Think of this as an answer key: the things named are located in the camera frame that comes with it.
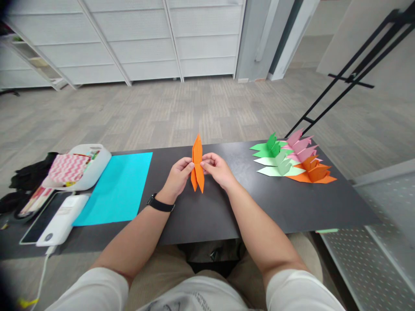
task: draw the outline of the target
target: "black cloth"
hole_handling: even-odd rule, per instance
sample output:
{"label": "black cloth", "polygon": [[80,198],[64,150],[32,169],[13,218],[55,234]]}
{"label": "black cloth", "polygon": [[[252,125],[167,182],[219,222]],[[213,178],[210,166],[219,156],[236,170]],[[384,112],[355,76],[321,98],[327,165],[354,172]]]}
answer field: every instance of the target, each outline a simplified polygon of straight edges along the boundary
{"label": "black cloth", "polygon": [[43,161],[16,171],[9,186],[16,189],[16,192],[6,194],[0,199],[0,213],[11,212],[16,208],[22,209],[26,205],[48,175],[57,155],[57,152],[49,152]]}
{"label": "black cloth", "polygon": [[57,152],[49,152],[45,160],[16,171],[9,188],[26,191],[36,190],[48,175],[57,155]]}

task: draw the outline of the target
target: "left hand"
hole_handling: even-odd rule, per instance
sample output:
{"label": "left hand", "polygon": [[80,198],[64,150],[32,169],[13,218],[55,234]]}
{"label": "left hand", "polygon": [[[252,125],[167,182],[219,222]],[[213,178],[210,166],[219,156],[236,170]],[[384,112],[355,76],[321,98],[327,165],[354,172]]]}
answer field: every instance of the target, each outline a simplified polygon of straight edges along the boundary
{"label": "left hand", "polygon": [[156,200],[165,204],[174,204],[176,198],[183,192],[194,167],[192,158],[184,157],[177,161],[170,170],[163,189],[156,195]]}

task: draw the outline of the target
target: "watch strap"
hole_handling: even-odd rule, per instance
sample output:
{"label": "watch strap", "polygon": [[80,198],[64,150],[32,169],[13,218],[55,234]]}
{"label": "watch strap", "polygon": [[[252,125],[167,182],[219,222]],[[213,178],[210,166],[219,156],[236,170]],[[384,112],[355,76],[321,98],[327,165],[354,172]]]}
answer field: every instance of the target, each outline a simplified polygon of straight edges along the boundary
{"label": "watch strap", "polygon": [[150,199],[147,201],[147,205],[150,205],[152,208],[162,211],[162,212],[171,212],[174,209],[175,204],[165,204],[156,200],[157,193],[153,194]]}

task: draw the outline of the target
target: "sleeve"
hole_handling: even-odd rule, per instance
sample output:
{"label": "sleeve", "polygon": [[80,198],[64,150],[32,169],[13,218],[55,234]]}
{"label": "sleeve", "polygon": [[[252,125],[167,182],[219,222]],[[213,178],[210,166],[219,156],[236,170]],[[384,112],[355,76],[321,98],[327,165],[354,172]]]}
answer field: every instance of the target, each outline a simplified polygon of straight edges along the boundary
{"label": "sleeve", "polygon": [[84,273],[46,311],[122,311],[128,299],[127,280],[106,268]]}
{"label": "sleeve", "polygon": [[333,294],[311,273],[283,270],[270,280],[267,292],[269,311],[344,311]]}

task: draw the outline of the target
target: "blue paper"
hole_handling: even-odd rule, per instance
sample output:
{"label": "blue paper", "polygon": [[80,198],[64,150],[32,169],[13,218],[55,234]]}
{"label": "blue paper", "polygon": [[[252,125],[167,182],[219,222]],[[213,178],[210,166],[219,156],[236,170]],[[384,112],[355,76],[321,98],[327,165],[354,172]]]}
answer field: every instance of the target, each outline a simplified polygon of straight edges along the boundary
{"label": "blue paper", "polygon": [[153,153],[111,158],[73,226],[131,221],[137,216]]}

